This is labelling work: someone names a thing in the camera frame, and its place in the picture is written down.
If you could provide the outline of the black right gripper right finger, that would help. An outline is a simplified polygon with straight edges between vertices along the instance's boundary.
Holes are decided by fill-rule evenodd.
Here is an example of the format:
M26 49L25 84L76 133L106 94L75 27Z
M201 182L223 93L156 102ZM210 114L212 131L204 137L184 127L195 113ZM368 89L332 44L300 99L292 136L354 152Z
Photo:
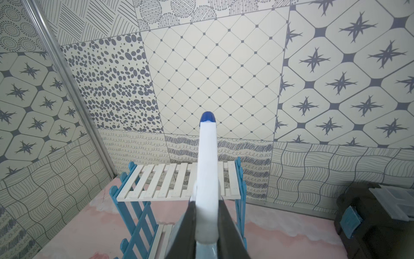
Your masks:
M219 201L218 207L218 232L217 249L219 259L250 259L223 200Z

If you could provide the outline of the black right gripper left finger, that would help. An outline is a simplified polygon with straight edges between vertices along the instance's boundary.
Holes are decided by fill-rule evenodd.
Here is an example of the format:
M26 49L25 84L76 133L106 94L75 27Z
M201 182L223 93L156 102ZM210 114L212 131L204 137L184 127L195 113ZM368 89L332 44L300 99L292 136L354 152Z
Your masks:
M166 259L194 259L196 255L196 203L189 202L176 237L166 254Z

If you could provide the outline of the clear blue-capped spray bottle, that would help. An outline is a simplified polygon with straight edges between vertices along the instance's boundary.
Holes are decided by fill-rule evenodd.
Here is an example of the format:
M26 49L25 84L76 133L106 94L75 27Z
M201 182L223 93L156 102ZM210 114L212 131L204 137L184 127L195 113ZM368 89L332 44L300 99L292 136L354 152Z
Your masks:
M193 192L196 205L196 258L216 259L220 181L218 177L217 125L212 112L199 123L197 178Z

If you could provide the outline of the blue white slatted shelf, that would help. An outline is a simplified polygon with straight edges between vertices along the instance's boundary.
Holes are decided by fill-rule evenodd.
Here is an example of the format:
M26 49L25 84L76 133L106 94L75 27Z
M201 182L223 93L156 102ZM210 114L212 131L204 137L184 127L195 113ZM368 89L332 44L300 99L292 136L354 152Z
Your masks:
M112 186L109 194L121 215L130 238L124 238L120 250L124 259L165 259L181 225L158 224L152 202L172 205L190 202L197 164L128 165L130 173L122 173L121 186ZM230 187L222 187L222 200L238 229L247 250L245 232L246 183L240 158L219 162L219 179L228 173Z

